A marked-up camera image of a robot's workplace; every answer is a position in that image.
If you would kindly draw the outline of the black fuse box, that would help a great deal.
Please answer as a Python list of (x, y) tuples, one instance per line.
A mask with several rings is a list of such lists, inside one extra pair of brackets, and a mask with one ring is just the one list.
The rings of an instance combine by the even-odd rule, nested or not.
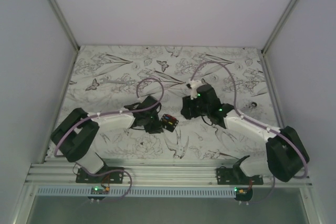
[(161, 125), (164, 129), (169, 132), (174, 132), (177, 127), (179, 120), (169, 114), (163, 114), (160, 119)]

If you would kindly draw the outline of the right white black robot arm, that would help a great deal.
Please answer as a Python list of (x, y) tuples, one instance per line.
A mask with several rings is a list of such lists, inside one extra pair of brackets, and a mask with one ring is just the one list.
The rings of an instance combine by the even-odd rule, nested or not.
[(273, 176), (282, 182), (306, 178), (310, 158), (294, 128), (286, 126), (281, 129), (261, 123), (234, 105), (221, 103), (210, 84), (190, 81), (187, 88), (190, 94), (183, 97), (181, 109), (181, 114), (187, 120), (207, 117), (212, 125), (265, 144), (265, 157), (246, 155), (233, 165), (236, 183), (245, 184), (257, 175)]

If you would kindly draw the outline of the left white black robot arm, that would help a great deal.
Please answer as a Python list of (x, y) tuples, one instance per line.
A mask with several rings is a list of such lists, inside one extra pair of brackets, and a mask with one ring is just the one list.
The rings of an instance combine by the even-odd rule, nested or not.
[(149, 134), (162, 133), (158, 117), (160, 109), (161, 103), (151, 95), (118, 111), (87, 113), (76, 108), (50, 136), (56, 146), (54, 154), (61, 152), (68, 162), (81, 166), (95, 183), (101, 183), (107, 177), (107, 169), (103, 159), (91, 147), (97, 133), (137, 127)]

